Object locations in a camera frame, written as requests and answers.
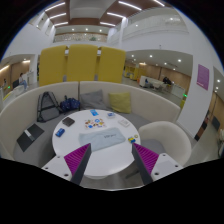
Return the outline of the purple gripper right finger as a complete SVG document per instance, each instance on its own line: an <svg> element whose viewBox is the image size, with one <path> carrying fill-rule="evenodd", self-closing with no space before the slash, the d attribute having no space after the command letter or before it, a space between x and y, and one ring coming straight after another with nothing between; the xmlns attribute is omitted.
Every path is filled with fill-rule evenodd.
<svg viewBox="0 0 224 224"><path fill-rule="evenodd" d="M132 144L132 154L139 169L143 184L150 184L152 182L151 173L159 155L137 143Z"/></svg>

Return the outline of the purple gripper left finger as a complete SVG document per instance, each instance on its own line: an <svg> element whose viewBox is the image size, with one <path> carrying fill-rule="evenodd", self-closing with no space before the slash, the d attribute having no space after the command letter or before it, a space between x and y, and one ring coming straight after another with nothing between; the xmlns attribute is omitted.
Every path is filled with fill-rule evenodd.
<svg viewBox="0 0 224 224"><path fill-rule="evenodd" d="M64 157L64 160L72 174L72 183L76 185L81 183L90 155L91 144L86 144Z"/></svg>

